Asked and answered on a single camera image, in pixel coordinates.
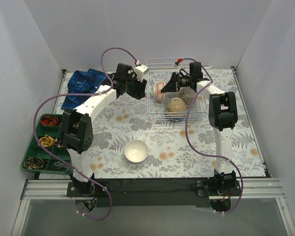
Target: cup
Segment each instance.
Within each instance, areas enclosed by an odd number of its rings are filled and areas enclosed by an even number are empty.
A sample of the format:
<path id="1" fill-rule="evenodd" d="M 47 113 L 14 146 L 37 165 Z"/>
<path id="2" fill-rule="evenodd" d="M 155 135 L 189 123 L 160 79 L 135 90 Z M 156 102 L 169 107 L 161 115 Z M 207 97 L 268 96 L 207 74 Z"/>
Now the cup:
<path id="1" fill-rule="evenodd" d="M 171 121 L 182 121 L 184 119 L 185 113 L 187 111 L 187 107 L 185 102 L 178 97 L 175 97 L 173 99 L 171 99 L 167 105 L 166 105 L 166 109 L 165 112 L 169 113 L 167 114 L 167 116 L 169 116 L 169 119 Z"/>
<path id="2" fill-rule="evenodd" d="M 191 101 L 195 95 L 196 93 L 190 87 L 183 88 L 178 92 L 178 97 L 185 102 L 187 107 L 190 106 Z"/>
<path id="3" fill-rule="evenodd" d="M 163 87 L 165 87 L 164 82 L 159 82 L 152 87 L 152 96 L 155 97 L 158 102 L 162 102 L 165 99 L 165 93 L 161 92 Z"/>

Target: wall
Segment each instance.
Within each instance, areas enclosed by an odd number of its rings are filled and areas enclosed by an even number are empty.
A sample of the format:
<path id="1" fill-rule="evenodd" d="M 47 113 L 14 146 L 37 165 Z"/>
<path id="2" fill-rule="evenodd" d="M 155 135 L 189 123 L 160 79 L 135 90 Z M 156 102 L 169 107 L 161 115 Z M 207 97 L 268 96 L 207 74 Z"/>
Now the wall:
<path id="1" fill-rule="evenodd" d="M 12 232 L 25 182 L 21 161 L 37 106 L 61 70 L 23 0 L 0 0 L 0 235 Z M 53 104 L 44 107 L 50 112 Z"/>
<path id="2" fill-rule="evenodd" d="M 237 68 L 265 162 L 295 223 L 295 0 L 272 1 Z"/>
<path id="3" fill-rule="evenodd" d="M 109 47 L 146 58 L 237 65 L 271 0 L 25 0 L 62 69 L 97 68 Z M 133 61 L 107 54 L 105 65 Z"/>

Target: leaf pattern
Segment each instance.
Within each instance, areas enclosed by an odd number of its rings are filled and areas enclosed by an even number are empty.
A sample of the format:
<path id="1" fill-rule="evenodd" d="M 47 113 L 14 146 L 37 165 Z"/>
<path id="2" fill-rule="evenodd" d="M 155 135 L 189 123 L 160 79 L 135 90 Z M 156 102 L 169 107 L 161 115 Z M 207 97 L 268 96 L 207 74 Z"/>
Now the leaf pattern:
<path id="1" fill-rule="evenodd" d="M 241 101 L 233 73 L 229 69 L 208 69 L 214 84 L 236 94 L 238 122 L 234 128 L 233 161 L 246 177 L 265 176 L 255 138 Z M 72 73 L 67 73 L 61 93 L 66 93 Z M 170 72 L 150 70 L 149 79 L 170 78 Z M 56 105 L 61 114 L 64 97 Z M 207 112 L 197 121 L 190 121 L 189 139 L 193 146 L 208 154 L 215 154 L 215 136 L 207 119 Z M 152 178 L 152 177 L 211 177 L 214 158 L 195 153 L 186 141 L 184 121 L 157 120 L 151 123 L 147 114 L 147 99 L 136 100 L 127 94 L 109 104 L 92 124 L 94 140 L 89 149 L 90 163 L 96 167 L 96 178 Z M 130 163 L 124 156 L 125 145 L 133 139 L 143 140 L 149 154 L 142 163 Z M 40 178 L 69 178 L 41 174 Z"/>

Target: blue plaid towel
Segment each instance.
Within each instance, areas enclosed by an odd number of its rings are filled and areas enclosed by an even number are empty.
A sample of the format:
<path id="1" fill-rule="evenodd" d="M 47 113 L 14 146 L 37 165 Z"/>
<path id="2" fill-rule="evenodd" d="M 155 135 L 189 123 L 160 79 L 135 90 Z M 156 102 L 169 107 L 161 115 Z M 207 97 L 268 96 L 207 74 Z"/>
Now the blue plaid towel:
<path id="1" fill-rule="evenodd" d="M 98 70 L 77 70 L 68 82 L 68 93 L 95 93 L 105 78 L 104 72 Z M 87 99 L 89 96 L 66 96 L 61 109 L 76 108 Z"/>

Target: wire rack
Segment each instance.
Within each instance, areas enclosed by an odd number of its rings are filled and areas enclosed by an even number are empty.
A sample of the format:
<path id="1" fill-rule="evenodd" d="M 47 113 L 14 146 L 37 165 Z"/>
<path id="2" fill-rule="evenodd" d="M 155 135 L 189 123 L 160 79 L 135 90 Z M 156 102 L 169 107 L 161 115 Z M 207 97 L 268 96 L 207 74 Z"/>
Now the wire rack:
<path id="1" fill-rule="evenodd" d="M 175 97 L 178 97 L 177 92 L 167 92 L 165 94 L 165 99 L 162 102 L 156 101 L 155 97 L 152 95 L 153 85 L 159 82 L 167 83 L 172 76 L 172 73 L 177 71 L 173 67 L 173 62 L 177 61 L 179 58 L 148 58 L 146 60 L 146 65 L 149 67 L 149 73 L 147 75 L 147 113 L 149 115 L 150 122 L 153 123 L 164 123 L 173 122 L 175 120 L 184 120 L 186 118 L 187 112 L 179 113 L 167 113 L 165 112 L 167 103 Z M 182 68 L 186 71 L 189 70 L 189 63 L 181 63 Z M 199 95 L 196 104 L 191 107 L 188 122 L 199 120 L 200 115 L 205 113 L 207 110 L 206 100 L 202 95 Z M 175 122 L 177 124 L 184 125 L 184 122 Z"/>

